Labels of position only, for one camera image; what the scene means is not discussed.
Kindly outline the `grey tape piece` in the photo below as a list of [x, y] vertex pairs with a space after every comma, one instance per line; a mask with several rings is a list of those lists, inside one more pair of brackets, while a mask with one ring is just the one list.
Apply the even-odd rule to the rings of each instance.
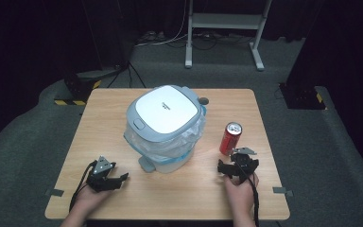
[[45, 191], [45, 195], [46, 196], [55, 196], [55, 197], [61, 197], [63, 195], [64, 191], [63, 190], [59, 190], [56, 188], [53, 189], [47, 189]]
[[284, 194], [287, 197], [293, 197], [294, 193], [292, 190], [288, 190], [285, 187], [272, 187], [273, 193], [275, 194]]

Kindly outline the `black tripod legs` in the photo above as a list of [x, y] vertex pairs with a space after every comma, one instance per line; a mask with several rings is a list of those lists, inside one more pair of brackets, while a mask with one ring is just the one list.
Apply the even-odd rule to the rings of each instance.
[[110, 78], [106, 88], [146, 88], [142, 76], [134, 65], [129, 62], [126, 68]]

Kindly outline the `white and grey-blue trash bin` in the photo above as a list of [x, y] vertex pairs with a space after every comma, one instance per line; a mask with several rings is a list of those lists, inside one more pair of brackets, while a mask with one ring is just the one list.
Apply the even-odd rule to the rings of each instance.
[[[163, 142], [191, 128], [203, 110], [206, 111], [205, 106], [191, 89], [164, 85], [131, 102], [126, 112], [127, 126], [131, 126], [138, 135], [150, 142]], [[146, 172], [170, 173], [189, 161], [194, 148], [179, 162], [161, 164], [139, 153], [138, 163]]]

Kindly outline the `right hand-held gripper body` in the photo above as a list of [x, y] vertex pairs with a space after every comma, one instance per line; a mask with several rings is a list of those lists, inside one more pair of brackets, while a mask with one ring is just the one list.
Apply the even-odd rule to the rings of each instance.
[[250, 148], [234, 148], [230, 158], [233, 162], [232, 175], [239, 178], [239, 182], [245, 182], [250, 175], [254, 173], [259, 166], [257, 159], [252, 159], [251, 156], [256, 155], [256, 152]]

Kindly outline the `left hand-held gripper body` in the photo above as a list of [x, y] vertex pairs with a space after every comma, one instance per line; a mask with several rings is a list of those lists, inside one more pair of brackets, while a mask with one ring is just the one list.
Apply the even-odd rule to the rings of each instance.
[[109, 183], [108, 181], [111, 171], [110, 162], [104, 156], [100, 156], [89, 172], [86, 183], [96, 192], [119, 189], [121, 183]]

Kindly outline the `person's right hand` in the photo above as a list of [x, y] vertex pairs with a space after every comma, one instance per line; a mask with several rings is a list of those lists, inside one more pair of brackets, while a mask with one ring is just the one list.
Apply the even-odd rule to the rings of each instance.
[[251, 184], [258, 185], [259, 183], [256, 174], [250, 175], [243, 183], [235, 181], [228, 176], [224, 176], [223, 181], [225, 183], [226, 194], [233, 215], [236, 217], [242, 215], [250, 216], [254, 203]]

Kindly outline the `black stand with yellow mark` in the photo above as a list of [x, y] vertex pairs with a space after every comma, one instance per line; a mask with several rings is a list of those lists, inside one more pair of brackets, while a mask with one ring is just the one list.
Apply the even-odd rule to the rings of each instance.
[[279, 84], [288, 109], [325, 109], [315, 89], [321, 79], [323, 58], [326, 53], [322, 38], [322, 8], [325, 0], [319, 1], [320, 6], [314, 12], [311, 28], [290, 74], [285, 83]]

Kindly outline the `red drink can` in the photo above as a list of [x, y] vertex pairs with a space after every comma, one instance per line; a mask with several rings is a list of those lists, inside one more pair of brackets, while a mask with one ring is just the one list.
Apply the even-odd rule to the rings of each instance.
[[224, 130], [219, 151], [224, 155], [230, 155], [242, 134], [242, 126], [237, 122], [230, 122]]

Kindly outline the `clear plastic bin liner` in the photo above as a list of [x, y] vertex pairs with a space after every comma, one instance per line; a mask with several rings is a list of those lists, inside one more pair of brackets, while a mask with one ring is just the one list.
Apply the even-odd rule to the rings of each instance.
[[149, 160], [161, 164], [182, 160], [195, 146], [203, 134], [206, 123], [206, 111], [203, 110], [198, 121], [180, 135], [163, 142], [150, 142], [127, 126], [124, 138], [129, 145]]

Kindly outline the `white metal stand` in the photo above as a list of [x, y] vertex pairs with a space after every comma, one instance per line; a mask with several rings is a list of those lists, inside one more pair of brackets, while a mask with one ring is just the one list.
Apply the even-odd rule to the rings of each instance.
[[243, 29], [255, 30], [254, 40], [249, 43], [249, 48], [258, 71], [264, 71], [265, 65], [261, 59], [258, 46], [268, 19], [268, 12], [272, 0], [265, 0], [265, 6], [261, 14], [219, 14], [219, 13], [196, 13], [193, 10], [194, 0], [189, 0], [187, 41], [185, 47], [184, 67], [189, 69], [193, 66], [193, 29], [194, 28], [220, 28], [220, 29]]

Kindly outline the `black stand with striped base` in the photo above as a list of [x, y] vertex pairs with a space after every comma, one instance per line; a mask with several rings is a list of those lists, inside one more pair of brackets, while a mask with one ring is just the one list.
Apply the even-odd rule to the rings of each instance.
[[85, 101], [105, 77], [126, 69], [134, 45], [121, 0], [51, 0], [57, 63], [66, 99]]

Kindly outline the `person's left hand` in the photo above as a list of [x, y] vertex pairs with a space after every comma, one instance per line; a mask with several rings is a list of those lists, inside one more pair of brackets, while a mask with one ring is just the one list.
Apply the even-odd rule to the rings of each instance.
[[84, 183], [77, 192], [72, 209], [79, 212], [91, 213], [111, 195], [112, 190], [96, 192], [91, 186]]

